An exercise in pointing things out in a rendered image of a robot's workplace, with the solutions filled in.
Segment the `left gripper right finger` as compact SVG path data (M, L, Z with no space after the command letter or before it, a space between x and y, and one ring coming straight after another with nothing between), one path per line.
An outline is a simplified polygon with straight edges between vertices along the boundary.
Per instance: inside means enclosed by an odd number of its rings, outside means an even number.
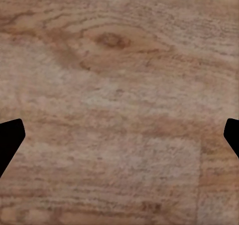
M239 158L239 120L232 118L227 120L224 137Z

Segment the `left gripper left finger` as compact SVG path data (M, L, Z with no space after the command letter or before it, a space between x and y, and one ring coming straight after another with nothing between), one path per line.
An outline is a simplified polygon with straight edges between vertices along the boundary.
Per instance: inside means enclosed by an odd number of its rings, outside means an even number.
M0 177L25 138L20 118L0 124Z

